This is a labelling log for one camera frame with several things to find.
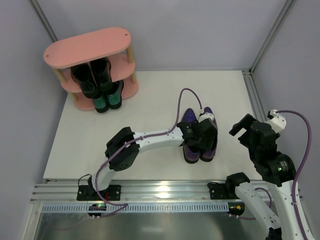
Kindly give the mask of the black patent loafer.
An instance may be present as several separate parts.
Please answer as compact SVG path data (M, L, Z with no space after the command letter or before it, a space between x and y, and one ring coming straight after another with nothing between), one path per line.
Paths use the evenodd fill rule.
M102 96L87 63L72 66L70 71L72 79L79 85L86 98L97 99Z
M111 63L107 57L99 58L90 62L94 80L103 92L109 91L113 87L111 77Z

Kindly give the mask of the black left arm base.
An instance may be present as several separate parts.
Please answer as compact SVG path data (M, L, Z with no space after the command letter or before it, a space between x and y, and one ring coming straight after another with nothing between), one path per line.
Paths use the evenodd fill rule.
M80 180L84 177L89 177L87 180L87 184L80 185ZM100 201L101 198L94 190L92 184L92 175L86 174L78 179L77 182L78 189L77 189L77 201ZM107 201L120 201L121 200L121 185L114 185L111 184L105 190L101 190L99 193L100 195Z

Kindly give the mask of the green loafer shoe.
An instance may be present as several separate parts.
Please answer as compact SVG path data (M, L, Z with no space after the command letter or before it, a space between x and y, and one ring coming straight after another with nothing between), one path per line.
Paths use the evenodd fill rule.
M104 95L93 98L92 102L98 113L105 113L109 110L109 103Z
M122 106L122 91L124 81L119 80L112 83L112 88L107 91L107 100L109 107L113 110L119 109Z

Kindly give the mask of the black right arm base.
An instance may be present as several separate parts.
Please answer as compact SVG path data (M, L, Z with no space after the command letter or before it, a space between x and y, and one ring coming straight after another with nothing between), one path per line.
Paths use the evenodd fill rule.
M230 193L225 183L209 182L207 184L211 200L237 200L234 193Z

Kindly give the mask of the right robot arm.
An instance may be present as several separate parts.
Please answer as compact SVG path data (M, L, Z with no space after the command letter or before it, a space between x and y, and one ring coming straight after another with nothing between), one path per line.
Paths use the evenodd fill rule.
M300 201L298 172L291 158L277 149L276 140L286 124L282 116L260 122L248 114L234 124L229 132L235 136L240 130L245 130L238 140L248 149L255 170L265 181L276 213L256 194L243 172L229 175L225 183L264 228L267 240L313 240L314 236Z

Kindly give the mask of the purple loafer shoe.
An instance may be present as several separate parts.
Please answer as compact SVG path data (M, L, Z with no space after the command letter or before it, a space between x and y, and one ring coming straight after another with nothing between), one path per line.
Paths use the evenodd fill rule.
M184 112L180 123L178 123L179 129L181 130L182 136L185 140L188 140L193 136L194 132L192 130L192 124L195 123L198 123L195 112L192 108L188 108ZM197 163L200 158L199 148L195 146L188 146L186 144L184 144L182 147L184 160L189 164Z
M213 122L213 126L215 127L216 130L218 130L217 123L215 124ZM204 151L204 150L200 151L200 159L204 162L211 162L216 155L217 145L218 145L218 132L215 134L211 149L209 151Z

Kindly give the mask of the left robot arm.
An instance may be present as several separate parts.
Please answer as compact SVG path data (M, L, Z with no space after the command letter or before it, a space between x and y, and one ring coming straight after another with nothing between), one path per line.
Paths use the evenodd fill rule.
M134 132L130 127L121 129L106 145L105 160L90 178L89 186L101 200L116 173L130 168L143 152L164 147L195 147L213 152L218 146L218 125L214 115L206 113L199 120L176 122L168 130Z

